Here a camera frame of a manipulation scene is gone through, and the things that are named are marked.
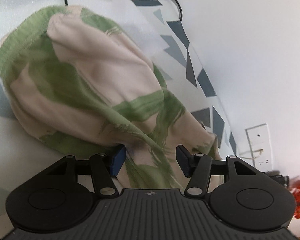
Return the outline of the green pink patterned garment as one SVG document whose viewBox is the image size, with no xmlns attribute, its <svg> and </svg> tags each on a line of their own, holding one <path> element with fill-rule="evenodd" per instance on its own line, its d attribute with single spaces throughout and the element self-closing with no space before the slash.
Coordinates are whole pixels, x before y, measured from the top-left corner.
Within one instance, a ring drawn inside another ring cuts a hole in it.
<svg viewBox="0 0 300 240">
<path fill-rule="evenodd" d="M 113 20 L 80 6 L 38 10 L 0 41 L 0 78 L 29 135 L 63 154 L 126 147 L 125 188 L 183 189 L 175 150 L 219 159 L 217 138 Z"/>
</svg>

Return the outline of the black water bottle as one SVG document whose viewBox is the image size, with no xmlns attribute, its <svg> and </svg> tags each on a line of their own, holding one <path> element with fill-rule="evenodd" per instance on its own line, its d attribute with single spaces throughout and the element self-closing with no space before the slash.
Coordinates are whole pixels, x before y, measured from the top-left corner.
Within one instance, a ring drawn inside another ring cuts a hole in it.
<svg viewBox="0 0 300 240">
<path fill-rule="evenodd" d="M 268 172 L 265 172 L 264 174 L 266 174 L 271 179 L 275 180 L 277 183 L 284 186 L 285 188 L 289 187 L 289 181 L 290 181 L 289 176 L 284 176 L 284 175 L 280 174 L 280 172 L 278 170 L 268 171 Z"/>
</svg>

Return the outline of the geometric patterned table mat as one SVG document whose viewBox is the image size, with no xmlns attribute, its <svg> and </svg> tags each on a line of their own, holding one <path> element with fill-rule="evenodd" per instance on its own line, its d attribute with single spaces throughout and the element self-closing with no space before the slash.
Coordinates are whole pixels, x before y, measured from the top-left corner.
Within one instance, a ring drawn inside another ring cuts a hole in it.
<svg viewBox="0 0 300 240">
<path fill-rule="evenodd" d="M 141 22 L 129 25 L 122 20 L 117 22 L 130 35 L 139 35 L 142 27 L 156 35 L 152 45 L 158 51 L 152 60 L 166 81 L 168 90 L 207 131 L 217 136 L 218 152 L 222 159 L 236 155 L 237 146 L 226 115 L 182 23 L 168 5 L 158 1 L 132 1 L 127 2 L 126 6 L 138 15 Z M 0 83 L 0 153 L 14 155 L 33 151 L 49 152 L 21 128 Z"/>
</svg>

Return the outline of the white wall socket panel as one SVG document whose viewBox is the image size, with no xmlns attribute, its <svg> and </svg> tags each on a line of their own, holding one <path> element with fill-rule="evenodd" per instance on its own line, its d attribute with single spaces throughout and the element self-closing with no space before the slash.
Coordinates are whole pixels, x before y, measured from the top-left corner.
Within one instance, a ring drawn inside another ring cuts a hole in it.
<svg viewBox="0 0 300 240">
<path fill-rule="evenodd" d="M 273 170 L 273 156 L 267 124 L 245 130 L 253 166 L 261 172 Z"/>
</svg>

